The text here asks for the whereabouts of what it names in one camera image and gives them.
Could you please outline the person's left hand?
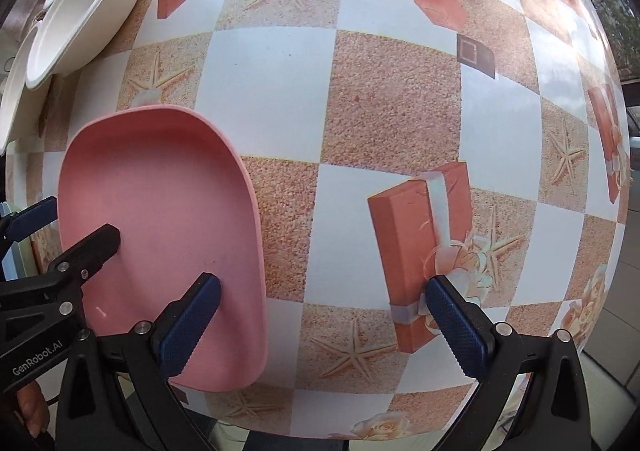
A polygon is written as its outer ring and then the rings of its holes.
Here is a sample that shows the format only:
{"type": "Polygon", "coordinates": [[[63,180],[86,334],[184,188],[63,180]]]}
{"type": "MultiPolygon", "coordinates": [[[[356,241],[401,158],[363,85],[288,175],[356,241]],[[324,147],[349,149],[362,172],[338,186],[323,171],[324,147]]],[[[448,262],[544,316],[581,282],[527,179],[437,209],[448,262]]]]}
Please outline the person's left hand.
{"type": "Polygon", "coordinates": [[[24,425],[32,437],[44,433],[50,423],[50,411],[40,385],[33,381],[16,393],[24,425]]]}

